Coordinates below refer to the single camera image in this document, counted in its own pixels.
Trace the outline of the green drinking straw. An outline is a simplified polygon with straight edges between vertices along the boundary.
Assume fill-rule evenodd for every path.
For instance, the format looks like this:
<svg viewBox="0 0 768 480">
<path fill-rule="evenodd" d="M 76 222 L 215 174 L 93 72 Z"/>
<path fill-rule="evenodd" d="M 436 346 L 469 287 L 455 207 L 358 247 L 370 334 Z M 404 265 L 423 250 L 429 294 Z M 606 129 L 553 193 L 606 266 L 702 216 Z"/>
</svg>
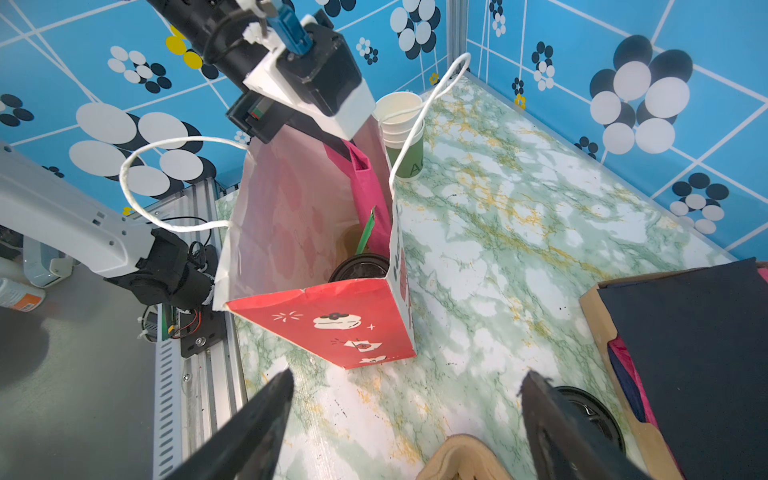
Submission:
<svg viewBox="0 0 768 480">
<path fill-rule="evenodd" d="M 373 207 L 368 217 L 368 220 L 363 227 L 362 234 L 355 251 L 356 255 L 363 254 L 367 248 L 368 242 L 375 228 L 375 223 L 376 223 L 375 216 L 376 216 L 376 207 Z"/>
</svg>

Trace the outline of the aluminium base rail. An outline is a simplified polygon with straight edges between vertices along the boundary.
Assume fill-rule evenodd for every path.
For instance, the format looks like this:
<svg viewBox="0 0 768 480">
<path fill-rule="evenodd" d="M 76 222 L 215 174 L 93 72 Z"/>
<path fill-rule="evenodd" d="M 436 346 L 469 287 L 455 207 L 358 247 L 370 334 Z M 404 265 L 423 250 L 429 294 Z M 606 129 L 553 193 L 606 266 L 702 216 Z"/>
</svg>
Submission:
<svg viewBox="0 0 768 480">
<path fill-rule="evenodd" d="M 244 402 L 233 318 L 226 339 L 184 359 L 167 327 L 172 307 L 159 304 L 155 343 L 152 477 L 164 479 L 226 424 Z"/>
</svg>

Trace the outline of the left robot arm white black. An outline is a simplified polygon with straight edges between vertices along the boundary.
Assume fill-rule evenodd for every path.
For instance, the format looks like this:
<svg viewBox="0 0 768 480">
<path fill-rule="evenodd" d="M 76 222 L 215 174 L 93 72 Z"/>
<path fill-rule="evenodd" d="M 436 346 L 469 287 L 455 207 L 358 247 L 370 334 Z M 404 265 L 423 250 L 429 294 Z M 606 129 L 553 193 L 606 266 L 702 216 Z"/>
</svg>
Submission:
<svg viewBox="0 0 768 480">
<path fill-rule="evenodd" d="M 153 7 L 187 36 L 204 60 L 242 84 L 271 51 L 247 37 L 249 25 L 270 35 L 269 22 L 295 14 L 278 1 L 254 7 L 235 1 L 155 1 Z M 173 225 L 135 201 L 131 180 L 143 152 L 191 142 L 187 134 L 146 142 L 130 156 L 116 155 L 117 179 L 126 201 L 138 213 L 127 218 L 61 183 L 7 144 L 1 146 L 1 223 L 49 245 L 87 266 L 108 282 L 131 291 L 143 304 L 168 303 L 180 310 L 209 304 L 214 280 L 190 258 L 181 234 L 227 228 L 226 220 Z"/>
</svg>

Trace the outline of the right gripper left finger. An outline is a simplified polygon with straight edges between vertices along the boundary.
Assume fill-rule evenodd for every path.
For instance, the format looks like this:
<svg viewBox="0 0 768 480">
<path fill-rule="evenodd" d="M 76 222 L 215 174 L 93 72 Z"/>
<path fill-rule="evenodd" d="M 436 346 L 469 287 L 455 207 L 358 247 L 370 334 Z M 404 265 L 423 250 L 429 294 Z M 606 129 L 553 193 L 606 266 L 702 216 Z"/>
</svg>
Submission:
<svg viewBox="0 0 768 480">
<path fill-rule="evenodd" d="M 271 479 L 294 395 L 294 376 L 274 376 L 171 479 Z"/>
</svg>

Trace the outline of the black lid stack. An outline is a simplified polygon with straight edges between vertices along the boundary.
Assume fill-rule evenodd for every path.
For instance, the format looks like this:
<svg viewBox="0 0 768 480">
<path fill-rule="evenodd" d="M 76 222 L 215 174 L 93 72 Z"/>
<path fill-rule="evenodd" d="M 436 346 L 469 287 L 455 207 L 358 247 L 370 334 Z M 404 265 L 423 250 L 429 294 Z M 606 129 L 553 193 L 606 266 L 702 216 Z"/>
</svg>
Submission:
<svg viewBox="0 0 768 480">
<path fill-rule="evenodd" d="M 558 386 L 560 392 L 586 418 L 596 426 L 602 434 L 622 453 L 626 452 L 625 441 L 614 416 L 609 409 L 595 396 L 582 389 L 572 386 Z"/>
</svg>

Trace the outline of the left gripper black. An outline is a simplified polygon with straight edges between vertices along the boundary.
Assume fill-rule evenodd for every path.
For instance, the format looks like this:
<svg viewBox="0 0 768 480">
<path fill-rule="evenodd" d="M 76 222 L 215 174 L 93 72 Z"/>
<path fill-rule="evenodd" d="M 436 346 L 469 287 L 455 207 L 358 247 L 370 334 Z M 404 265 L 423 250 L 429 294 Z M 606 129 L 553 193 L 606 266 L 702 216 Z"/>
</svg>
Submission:
<svg viewBox="0 0 768 480">
<path fill-rule="evenodd" d="M 226 113 L 243 133 L 263 144 L 270 143 L 285 126 L 296 129 L 294 111 L 262 94 L 243 93 Z"/>
</svg>

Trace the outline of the green white paper cup stack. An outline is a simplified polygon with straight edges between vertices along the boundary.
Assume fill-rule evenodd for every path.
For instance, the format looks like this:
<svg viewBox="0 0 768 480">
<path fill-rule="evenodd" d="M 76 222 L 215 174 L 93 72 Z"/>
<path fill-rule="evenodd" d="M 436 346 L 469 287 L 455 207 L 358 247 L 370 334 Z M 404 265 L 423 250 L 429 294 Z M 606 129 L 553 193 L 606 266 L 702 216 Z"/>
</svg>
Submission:
<svg viewBox="0 0 768 480">
<path fill-rule="evenodd" d="M 417 177 L 423 169 L 424 121 L 416 122 L 423 107 L 421 97 L 412 92 L 393 92 L 376 102 L 373 112 L 377 120 L 388 159 L 392 166 L 402 151 L 406 154 L 396 175 Z"/>
</svg>

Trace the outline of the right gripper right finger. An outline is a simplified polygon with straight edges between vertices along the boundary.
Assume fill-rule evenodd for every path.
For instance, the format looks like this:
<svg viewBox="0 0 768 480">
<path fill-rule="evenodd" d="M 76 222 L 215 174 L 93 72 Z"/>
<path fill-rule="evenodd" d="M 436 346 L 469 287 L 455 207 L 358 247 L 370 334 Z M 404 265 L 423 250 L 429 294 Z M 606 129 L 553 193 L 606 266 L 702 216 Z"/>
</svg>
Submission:
<svg viewBox="0 0 768 480">
<path fill-rule="evenodd" d="M 539 373 L 524 377 L 520 395 L 539 479 L 646 479 L 618 447 L 577 412 Z"/>
</svg>

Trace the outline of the white orange bottle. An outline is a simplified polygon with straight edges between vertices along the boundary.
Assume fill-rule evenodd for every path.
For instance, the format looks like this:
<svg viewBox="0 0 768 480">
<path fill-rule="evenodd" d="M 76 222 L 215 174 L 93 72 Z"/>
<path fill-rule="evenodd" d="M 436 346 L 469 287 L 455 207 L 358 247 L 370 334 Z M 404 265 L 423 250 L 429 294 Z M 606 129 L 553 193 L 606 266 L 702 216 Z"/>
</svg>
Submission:
<svg viewBox="0 0 768 480">
<path fill-rule="evenodd" d="M 20 312 L 31 312 L 46 298 L 43 289 L 1 278 L 0 305 Z"/>
</svg>

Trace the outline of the brown cardboard cup carrier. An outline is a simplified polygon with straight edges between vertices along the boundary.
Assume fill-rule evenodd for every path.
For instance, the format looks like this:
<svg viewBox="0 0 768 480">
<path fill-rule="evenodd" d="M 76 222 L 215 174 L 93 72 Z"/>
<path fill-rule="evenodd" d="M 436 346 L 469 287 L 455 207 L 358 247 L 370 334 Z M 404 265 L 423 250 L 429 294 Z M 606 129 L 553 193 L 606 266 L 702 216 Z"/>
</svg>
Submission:
<svg viewBox="0 0 768 480">
<path fill-rule="evenodd" d="M 417 480 L 513 480 L 493 451 L 468 434 L 452 435 L 416 476 Z"/>
</svg>

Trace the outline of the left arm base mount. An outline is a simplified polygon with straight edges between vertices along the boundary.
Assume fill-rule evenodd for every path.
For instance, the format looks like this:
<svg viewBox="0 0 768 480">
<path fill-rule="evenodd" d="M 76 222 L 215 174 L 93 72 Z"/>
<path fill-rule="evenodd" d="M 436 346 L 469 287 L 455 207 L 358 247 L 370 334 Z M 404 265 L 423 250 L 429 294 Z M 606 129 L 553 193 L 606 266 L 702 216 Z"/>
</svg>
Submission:
<svg viewBox="0 0 768 480">
<path fill-rule="evenodd" d="M 195 310 L 181 311 L 173 308 L 173 320 L 168 327 L 171 339 L 180 342 L 184 359 L 204 352 L 226 339 L 225 315 L 209 305 Z"/>
</svg>

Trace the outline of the red white gift bag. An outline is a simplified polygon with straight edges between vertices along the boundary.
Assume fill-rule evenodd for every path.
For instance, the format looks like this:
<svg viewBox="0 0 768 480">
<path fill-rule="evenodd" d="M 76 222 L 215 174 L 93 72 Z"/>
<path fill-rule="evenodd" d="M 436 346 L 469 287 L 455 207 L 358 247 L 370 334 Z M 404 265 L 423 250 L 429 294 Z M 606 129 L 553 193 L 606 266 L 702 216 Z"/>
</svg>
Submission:
<svg viewBox="0 0 768 480">
<path fill-rule="evenodd" d="M 329 282 L 356 255 L 363 227 L 349 178 L 325 144 L 284 127 L 246 151 L 212 306 L 243 317 L 344 369 L 415 356 L 409 280 L 390 164 L 373 113 L 350 141 L 373 162 L 390 206 L 383 278 Z"/>
</svg>

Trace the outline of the black coffee cup lid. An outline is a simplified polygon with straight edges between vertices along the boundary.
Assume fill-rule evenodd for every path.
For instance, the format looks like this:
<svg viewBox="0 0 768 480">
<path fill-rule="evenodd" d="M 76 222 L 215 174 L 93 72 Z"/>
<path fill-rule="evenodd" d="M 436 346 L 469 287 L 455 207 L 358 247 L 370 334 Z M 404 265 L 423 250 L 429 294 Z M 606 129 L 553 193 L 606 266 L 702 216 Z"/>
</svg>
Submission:
<svg viewBox="0 0 768 480">
<path fill-rule="evenodd" d="M 343 261 L 331 274 L 329 282 L 383 278 L 389 270 L 389 259 L 378 254 L 362 253 Z"/>
</svg>

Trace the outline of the pink napkin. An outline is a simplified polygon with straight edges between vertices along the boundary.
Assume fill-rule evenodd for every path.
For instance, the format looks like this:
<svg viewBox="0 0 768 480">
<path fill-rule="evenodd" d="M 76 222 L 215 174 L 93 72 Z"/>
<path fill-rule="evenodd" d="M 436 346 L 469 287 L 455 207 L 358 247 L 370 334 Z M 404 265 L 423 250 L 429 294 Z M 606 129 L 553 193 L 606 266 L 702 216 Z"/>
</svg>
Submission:
<svg viewBox="0 0 768 480">
<path fill-rule="evenodd" d="M 352 196 L 358 219 L 365 226 L 374 214 L 374 226 L 367 246 L 374 254 L 389 257 L 392 219 L 387 197 L 379 182 L 371 159 L 351 142 L 343 141 L 349 158 L 325 145 L 328 158 L 350 180 Z"/>
</svg>

